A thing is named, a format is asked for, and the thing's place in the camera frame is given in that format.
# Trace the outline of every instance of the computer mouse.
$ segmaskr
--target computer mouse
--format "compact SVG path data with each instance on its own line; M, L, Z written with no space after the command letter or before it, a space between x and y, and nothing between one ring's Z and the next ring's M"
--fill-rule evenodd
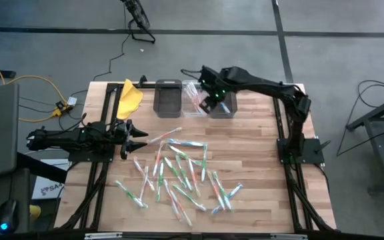
M2 234L14 233L18 225L17 201L8 199L0 205L0 232Z

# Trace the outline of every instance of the butcher block tabletop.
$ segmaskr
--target butcher block tabletop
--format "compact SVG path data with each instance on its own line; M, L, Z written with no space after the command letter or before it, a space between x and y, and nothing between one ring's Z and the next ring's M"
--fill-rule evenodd
M107 84L108 82L90 83L83 110L87 113L85 122L100 120ZM205 176L203 183L201 182L201 168L194 165L201 197L196 196L195 192L184 190L198 203L204 205L208 209L206 212L196 208L192 202L171 187L173 183L178 186L181 184L165 165L163 177L168 180L169 187L175 192L190 218L193 226L189 227L185 221L180 222L176 219L164 186L161 188L160 202L156 202L157 178L152 177L152 170L159 144L138 149L129 154L127 160L121 159L120 146L117 146L107 173L99 231L294 232L284 168L277 156L275 142L278 132L271 97L251 91L238 92L238 110L232 119L184 116L162 119L158 118L153 111L154 90L140 90L144 93L143 100L129 119L133 120L136 128L148 133L149 136L133 139L134 141L150 140L172 129L182 127L182 131L170 135L170 138L207 143L208 170L218 173L227 193L230 193L238 183L242 183L243 188L230 201L233 212L220 211L212 215L211 210L218 206L219 202L208 176ZM109 104L108 116L111 115L113 99L114 97ZM303 132L306 137L315 136L311 116L308 116ZM196 160L203 158L202 148L174 146L191 158ZM164 148L162 154L168 157L173 166L179 170L172 150ZM134 156L138 158L142 168L149 166L149 175L155 186L155 192L149 187L145 188L143 202L148 204L147 209L139 208L114 183L115 180L122 182L131 192L139 196L143 178L133 164ZM182 159L182 166L189 180L192 181L189 166L184 159ZM91 163L79 163L68 172L55 222L56 227L64 224L83 200L90 167ZM331 227L335 227L327 184L321 170L314 165L302 165L302 168L309 201L324 221ZM91 203L88 224L93 217L94 201L95 199ZM297 197L296 202L300 222L305 226L303 208Z

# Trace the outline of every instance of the wooden table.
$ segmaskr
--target wooden table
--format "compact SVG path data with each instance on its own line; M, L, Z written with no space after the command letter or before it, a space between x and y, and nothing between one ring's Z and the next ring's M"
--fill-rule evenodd
M100 120L106 85L106 82L90 83L84 107L84 113L87 113L85 122ZM141 91L144 92L143 100L138 110L131 114L130 119L136 128L147 132L149 137L138 138L138 141L152 139L171 129L182 127L182 132L173 134L172 138L208 143L208 169L218 172L228 192L238 182L241 182L244 188L231 200L234 213L220 212L215 216L211 216L210 211L202 212L196 209L186 198L177 194L193 222L191 229L185 222L180 223L176 220L164 188L161 189L160 203L155 202L156 193L147 188L143 200L149 208L139 209L125 192L114 185L114 180L119 180L138 196L142 177L133 166L132 158L137 156L142 167L148 165L151 172L158 145L139 149L130 154L126 161L120 158L118 147L115 150L114 161L109 165L99 231L293 232L284 169L279 163L275 145L278 133L272 98L250 91L241 91L237 94L238 112L233 119L184 117L160 119L153 111L153 90ZM109 106L108 116L111 110L112 105ZM315 136L311 116L305 123L304 134L306 137ZM184 147L181 149L193 158L202 159L202 149ZM171 151L165 150L163 154L177 167ZM84 198L90 166L90 163L80 163L68 173L55 226L64 224ZM201 169L195 167L195 173L197 179L200 179ZM330 226L335 227L323 174L314 165L303 165L303 175L308 199L322 218ZM164 177L170 183L179 184L168 168L165 168ZM218 202L207 176L199 188L201 198L195 196L196 200L208 209L216 207ZM297 206L302 226L305 226L302 206L301 204ZM88 224L91 222L93 211L94 202L91 204Z

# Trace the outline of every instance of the yellow sponge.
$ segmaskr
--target yellow sponge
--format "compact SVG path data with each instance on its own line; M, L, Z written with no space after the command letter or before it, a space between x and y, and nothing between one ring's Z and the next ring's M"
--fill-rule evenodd
M130 80L126 79L119 100L117 118L120 120L128 118L132 112L139 108L142 99L143 93L137 90Z

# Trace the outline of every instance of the concrete floor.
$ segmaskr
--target concrete floor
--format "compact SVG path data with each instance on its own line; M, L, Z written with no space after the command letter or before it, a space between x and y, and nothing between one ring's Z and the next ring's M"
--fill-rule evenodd
M384 32L384 1L279 0L285 31ZM271 0L142 0L153 29L275 31ZM40 27L123 28L118 0L0 0L0 25ZM0 33L0 69L18 75L50 77L64 96L86 89L93 76L107 70L108 60L121 51L125 35ZM251 74L285 81L276 36L156 35L155 45L128 40L125 56L112 62L112 74L98 81L184 79L180 68L214 69L238 65ZM367 188L384 182L384 173L370 144L335 156L343 126L365 79L384 81L384 38L286 37L295 83L304 83L313 104L315 132L325 148L326 172L337 226L348 233L384 236L384 195L370 197ZM42 81L20 83L21 96L54 103L56 92ZM372 104L384 102L384 89L364 94ZM85 94L79 95L82 102ZM39 109L50 106L21 100ZM358 103L353 119L370 108ZM82 112L75 108L73 114ZM21 109L20 116L46 117ZM64 126L75 121L63 118ZM45 122L58 129L56 119ZM24 139L42 123L19 122L19 151ZM363 129L348 133L343 149L368 138ZM48 151L34 157L63 157Z

